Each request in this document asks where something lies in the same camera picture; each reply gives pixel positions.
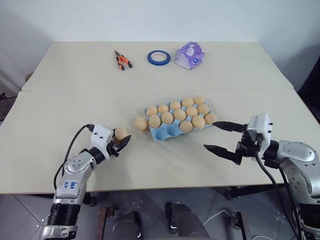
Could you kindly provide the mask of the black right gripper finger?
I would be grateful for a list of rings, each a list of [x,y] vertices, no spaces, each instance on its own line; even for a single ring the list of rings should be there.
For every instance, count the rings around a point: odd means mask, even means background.
[[[231,151],[228,151],[226,148],[223,148],[223,147],[220,147],[217,145],[204,144],[203,146],[208,151],[210,151],[211,153],[215,154],[216,156],[218,156],[220,158],[230,160],[233,163],[235,163],[236,165],[241,164],[241,155],[238,150],[236,150],[235,152],[231,152]]]
[[[243,132],[247,129],[247,124],[238,124],[229,121],[217,121],[212,125],[228,132]]]

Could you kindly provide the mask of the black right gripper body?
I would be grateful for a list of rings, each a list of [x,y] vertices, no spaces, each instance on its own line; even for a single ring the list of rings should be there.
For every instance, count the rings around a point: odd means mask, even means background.
[[[237,143],[235,153],[242,157],[255,157],[256,152],[261,150],[263,135],[245,130],[241,140]]]

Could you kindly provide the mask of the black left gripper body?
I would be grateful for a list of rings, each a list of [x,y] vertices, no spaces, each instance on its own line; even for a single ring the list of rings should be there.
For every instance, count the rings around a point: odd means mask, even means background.
[[[114,141],[110,141],[107,146],[106,146],[106,150],[109,154],[109,156],[115,156],[116,158],[119,156],[119,152],[118,152],[118,145],[116,142]]]

